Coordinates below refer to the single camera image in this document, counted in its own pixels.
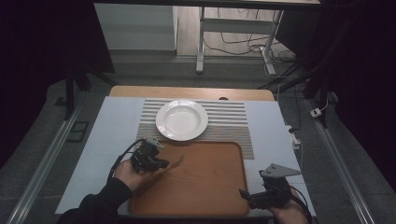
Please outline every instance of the white plate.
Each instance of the white plate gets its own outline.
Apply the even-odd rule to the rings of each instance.
[[[157,113],[155,123],[165,137],[187,141],[199,136],[208,122],[205,109],[194,101],[176,100],[164,105]]]

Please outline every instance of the hand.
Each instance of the hand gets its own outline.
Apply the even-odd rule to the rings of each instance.
[[[299,198],[295,189],[291,189],[291,193]],[[290,201],[283,208],[269,208],[279,224],[307,224],[303,208],[294,200]]]
[[[120,163],[114,172],[114,177],[122,181],[128,188],[134,192],[144,182],[152,176],[152,172],[137,173],[134,171],[131,160],[125,160]]]

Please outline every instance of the gray carpet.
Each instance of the gray carpet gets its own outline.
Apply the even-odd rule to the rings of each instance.
[[[241,62],[229,59],[207,59],[205,71],[201,75],[195,74],[195,63],[188,59],[170,63],[116,63],[115,67],[117,74],[109,76],[121,85],[256,89],[271,80],[265,75],[260,60]],[[276,67],[279,74],[286,69],[286,64]],[[54,211],[73,174],[100,106],[110,91],[106,83],[91,75],[89,77],[92,82],[91,90],[76,92],[77,96],[81,94],[87,96],[86,104],[78,115],[76,127],[68,135],[68,141],[64,143],[25,223],[55,223],[58,219]],[[318,214],[317,222],[361,223],[334,170],[315,123],[309,116],[309,110],[301,94],[303,89],[304,84],[296,87],[296,92],[291,88],[276,96],[276,99],[279,101],[285,121],[294,128],[300,128],[296,135],[303,142],[303,150],[296,151],[296,157],[303,166],[304,179]],[[6,223],[54,134],[63,122],[64,95],[64,82],[56,83],[49,88],[48,99],[41,114],[15,154],[0,171],[0,223]],[[334,104],[335,102],[331,101],[327,115],[333,140],[347,168],[353,174],[376,223],[392,224],[396,220],[395,193],[361,145],[339,121],[334,113]]]

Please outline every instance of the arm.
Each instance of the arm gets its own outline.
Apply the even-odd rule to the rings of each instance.
[[[87,195],[76,209],[65,212],[58,224],[115,223],[119,219],[118,208],[133,195],[133,191],[145,182],[151,173],[137,174],[130,160],[123,161],[96,195]]]

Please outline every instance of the brown tray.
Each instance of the brown tray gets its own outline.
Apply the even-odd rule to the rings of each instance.
[[[158,158],[183,162],[140,196],[130,209],[137,216],[240,217],[248,203],[239,195],[247,189],[241,147],[234,142],[162,142]]]

